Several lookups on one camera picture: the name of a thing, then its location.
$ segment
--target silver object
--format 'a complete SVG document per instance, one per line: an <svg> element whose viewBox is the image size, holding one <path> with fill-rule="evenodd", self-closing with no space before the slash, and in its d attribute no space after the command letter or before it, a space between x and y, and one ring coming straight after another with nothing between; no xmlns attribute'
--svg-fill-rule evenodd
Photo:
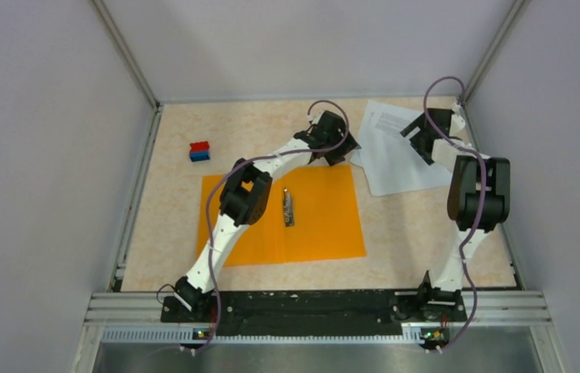
<svg viewBox="0 0 580 373"><path fill-rule="evenodd" d="M294 227L294 204L292 194L287 191L287 187L283 188L283 217L286 227Z"/></svg>

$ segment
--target stacked blocks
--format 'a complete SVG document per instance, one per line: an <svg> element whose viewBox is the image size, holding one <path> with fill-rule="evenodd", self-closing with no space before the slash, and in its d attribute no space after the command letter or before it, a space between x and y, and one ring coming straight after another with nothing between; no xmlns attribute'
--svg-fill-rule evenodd
<svg viewBox="0 0 580 373"><path fill-rule="evenodd" d="M192 142L189 144L189 159L191 162L206 161L210 159L210 143L207 141Z"/></svg>

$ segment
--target white paper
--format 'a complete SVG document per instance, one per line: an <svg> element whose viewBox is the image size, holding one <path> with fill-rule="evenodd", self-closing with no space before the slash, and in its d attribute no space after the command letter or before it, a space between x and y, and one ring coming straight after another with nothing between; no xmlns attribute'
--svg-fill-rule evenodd
<svg viewBox="0 0 580 373"><path fill-rule="evenodd" d="M452 174L426 162L400 132L422 111L369 101L350 162L365 170L373 196L425 190L449 185Z"/></svg>

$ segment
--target red block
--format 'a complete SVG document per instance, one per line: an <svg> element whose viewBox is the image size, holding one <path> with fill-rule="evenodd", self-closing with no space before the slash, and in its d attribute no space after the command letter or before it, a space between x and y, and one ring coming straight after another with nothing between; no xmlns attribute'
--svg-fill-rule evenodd
<svg viewBox="0 0 580 373"><path fill-rule="evenodd" d="M210 150L210 143L208 141L192 142L189 146L191 147L190 152L205 152Z"/></svg>

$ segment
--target black mounting plate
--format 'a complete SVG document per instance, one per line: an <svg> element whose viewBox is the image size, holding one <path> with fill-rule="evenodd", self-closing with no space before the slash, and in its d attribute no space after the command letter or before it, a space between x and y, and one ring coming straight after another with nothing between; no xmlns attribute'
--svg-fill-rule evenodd
<svg viewBox="0 0 580 373"><path fill-rule="evenodd" d="M416 290L222 291L220 336L396 336L403 322L425 319ZM213 322L216 298L189 312L164 298L161 322ZM451 322L466 320L465 309Z"/></svg>

